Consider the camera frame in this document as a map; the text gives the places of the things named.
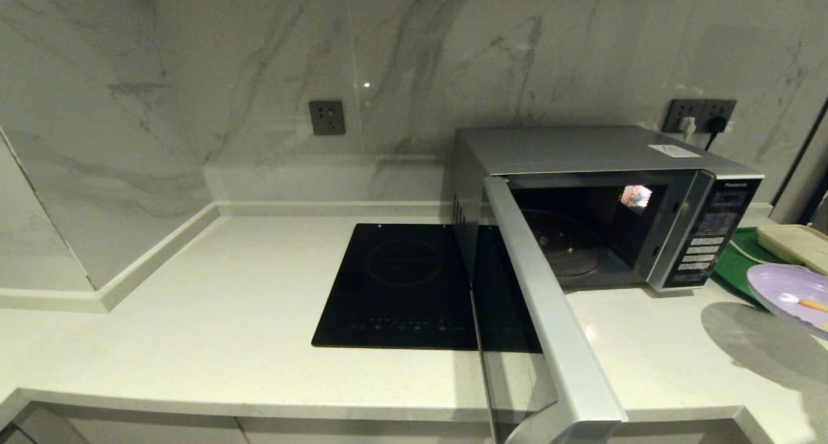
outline black glass cooktop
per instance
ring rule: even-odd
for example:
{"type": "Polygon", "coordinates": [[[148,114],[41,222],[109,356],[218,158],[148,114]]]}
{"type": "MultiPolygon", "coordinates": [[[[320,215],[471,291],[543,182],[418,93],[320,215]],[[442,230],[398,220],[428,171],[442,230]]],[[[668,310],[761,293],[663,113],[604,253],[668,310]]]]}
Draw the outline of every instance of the black glass cooktop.
{"type": "Polygon", "coordinates": [[[357,225],[311,344],[476,350],[469,290],[450,226],[357,225]]]}

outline wall socket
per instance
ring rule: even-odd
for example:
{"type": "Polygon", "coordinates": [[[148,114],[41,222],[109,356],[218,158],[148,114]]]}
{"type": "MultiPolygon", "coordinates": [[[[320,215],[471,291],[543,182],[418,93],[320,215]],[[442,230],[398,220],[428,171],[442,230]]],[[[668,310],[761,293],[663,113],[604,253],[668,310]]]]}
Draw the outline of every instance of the wall socket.
{"type": "Polygon", "coordinates": [[[708,124],[714,117],[724,117],[730,122],[730,116],[736,108],[736,100],[727,99],[674,99],[670,103],[668,116],[664,119],[664,133],[681,133],[679,122],[684,117],[695,117],[695,132],[710,133],[708,124]]]}
{"type": "Polygon", "coordinates": [[[314,135],[344,135],[345,116],[342,111],[342,102],[339,101],[311,101],[310,122],[313,125],[314,135]]]}

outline kitchen counter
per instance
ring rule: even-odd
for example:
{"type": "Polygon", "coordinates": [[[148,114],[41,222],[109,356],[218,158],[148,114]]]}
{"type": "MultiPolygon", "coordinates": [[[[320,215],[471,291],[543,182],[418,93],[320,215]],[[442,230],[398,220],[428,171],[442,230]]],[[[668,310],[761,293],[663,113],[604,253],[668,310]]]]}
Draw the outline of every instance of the kitchen counter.
{"type": "MultiPolygon", "coordinates": [[[[183,414],[485,421],[476,352],[311,346],[355,223],[220,217],[112,313],[0,309],[0,424],[32,400],[183,414]]],[[[736,419],[756,442],[828,441],[828,343],[715,282],[567,296],[633,421],[736,419]]],[[[505,353],[516,410],[528,355],[505,353]]]]}

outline microwave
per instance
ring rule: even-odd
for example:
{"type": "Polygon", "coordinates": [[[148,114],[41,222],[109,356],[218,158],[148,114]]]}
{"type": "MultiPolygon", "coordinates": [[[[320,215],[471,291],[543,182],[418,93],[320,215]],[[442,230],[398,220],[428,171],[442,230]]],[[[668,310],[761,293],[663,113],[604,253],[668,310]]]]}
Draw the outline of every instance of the microwave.
{"type": "Polygon", "coordinates": [[[564,290],[701,287],[763,178],[636,126],[459,129],[452,175],[493,438],[526,444],[605,442],[627,419],[564,290]],[[553,391],[528,417],[502,397],[503,332],[553,391]]]}

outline plastic plate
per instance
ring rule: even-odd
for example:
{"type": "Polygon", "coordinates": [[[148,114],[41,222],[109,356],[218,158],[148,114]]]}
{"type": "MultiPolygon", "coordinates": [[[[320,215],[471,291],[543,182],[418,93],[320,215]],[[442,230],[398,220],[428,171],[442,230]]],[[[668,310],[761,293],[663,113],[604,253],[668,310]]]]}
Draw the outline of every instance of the plastic plate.
{"type": "Polygon", "coordinates": [[[799,305],[799,299],[828,305],[828,277],[804,267],[760,264],[748,270],[748,283],[758,300],[780,318],[828,340],[828,313],[799,305]]]}

